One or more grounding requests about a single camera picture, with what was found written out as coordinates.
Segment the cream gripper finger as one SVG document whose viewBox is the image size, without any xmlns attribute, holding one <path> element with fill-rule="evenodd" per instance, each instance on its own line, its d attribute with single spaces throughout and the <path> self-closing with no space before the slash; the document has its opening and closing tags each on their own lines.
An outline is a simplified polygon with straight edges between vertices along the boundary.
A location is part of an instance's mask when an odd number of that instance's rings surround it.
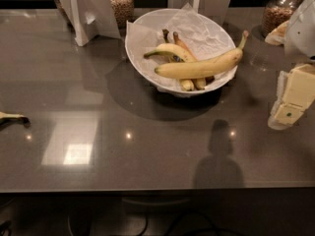
<svg viewBox="0 0 315 236">
<path fill-rule="evenodd" d="M 271 110 L 272 126 L 292 126 L 315 100 L 315 66 L 297 64 L 278 77 L 277 100 Z"/>
<path fill-rule="evenodd" d="M 283 45 L 284 36 L 288 26 L 288 21 L 283 22 L 277 28 L 273 29 L 265 38 L 265 41 L 271 45 Z"/>
</svg>

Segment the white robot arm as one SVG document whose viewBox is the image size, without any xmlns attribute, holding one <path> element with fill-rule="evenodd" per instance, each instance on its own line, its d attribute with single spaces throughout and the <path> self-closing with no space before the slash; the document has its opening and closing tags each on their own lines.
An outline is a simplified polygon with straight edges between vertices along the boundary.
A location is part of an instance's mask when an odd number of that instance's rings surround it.
<svg viewBox="0 0 315 236">
<path fill-rule="evenodd" d="M 291 127 L 315 100 L 315 0 L 304 0 L 290 19 L 265 41 L 283 45 L 284 55 L 294 67 L 280 71 L 277 100 L 268 120 L 270 128 Z"/>
</svg>

